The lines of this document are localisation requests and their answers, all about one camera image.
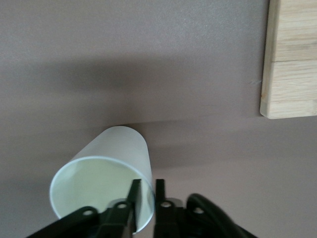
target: plastic cup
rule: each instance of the plastic cup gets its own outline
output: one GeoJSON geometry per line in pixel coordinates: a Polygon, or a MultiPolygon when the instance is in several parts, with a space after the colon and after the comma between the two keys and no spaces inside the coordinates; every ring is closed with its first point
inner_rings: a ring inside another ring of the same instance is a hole
{"type": "Polygon", "coordinates": [[[97,136],[54,176],[50,201],[62,218],[84,206],[99,212],[114,200],[126,198],[132,180],[141,179],[141,211],[137,232],[155,209],[152,171],[147,144],[137,131],[114,126],[97,136]]]}

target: black plastic part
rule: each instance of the black plastic part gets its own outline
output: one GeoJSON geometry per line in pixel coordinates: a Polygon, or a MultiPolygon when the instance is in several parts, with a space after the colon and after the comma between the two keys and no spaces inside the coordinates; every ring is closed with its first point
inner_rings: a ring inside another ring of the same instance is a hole
{"type": "Polygon", "coordinates": [[[156,182],[156,224],[154,238],[180,238],[179,219],[183,217],[183,208],[176,207],[174,202],[165,197],[165,182],[156,182]]]}
{"type": "Polygon", "coordinates": [[[83,207],[27,238],[86,238],[94,232],[99,215],[94,207],[83,207]]]}
{"type": "Polygon", "coordinates": [[[131,238],[140,204],[141,180],[135,179],[125,201],[100,214],[94,207],[80,208],[27,238],[131,238]]]}
{"type": "Polygon", "coordinates": [[[101,213],[101,226],[96,238],[131,238],[136,232],[135,207],[141,200],[141,180],[132,182],[125,202],[118,202],[101,213]]]}
{"type": "Polygon", "coordinates": [[[190,195],[186,208],[186,214],[192,222],[211,231],[210,235],[215,238],[257,238],[235,224],[221,208],[200,194],[190,195]],[[197,208],[203,212],[201,214],[195,213],[197,208]]]}

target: black cable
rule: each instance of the black cable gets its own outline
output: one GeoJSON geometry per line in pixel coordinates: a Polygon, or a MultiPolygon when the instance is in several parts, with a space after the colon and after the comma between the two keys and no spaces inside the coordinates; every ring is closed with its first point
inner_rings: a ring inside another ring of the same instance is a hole
{"type": "Polygon", "coordinates": [[[201,208],[212,219],[223,238],[254,238],[244,233],[217,205],[200,194],[192,194],[187,200],[187,210],[201,208]]]}

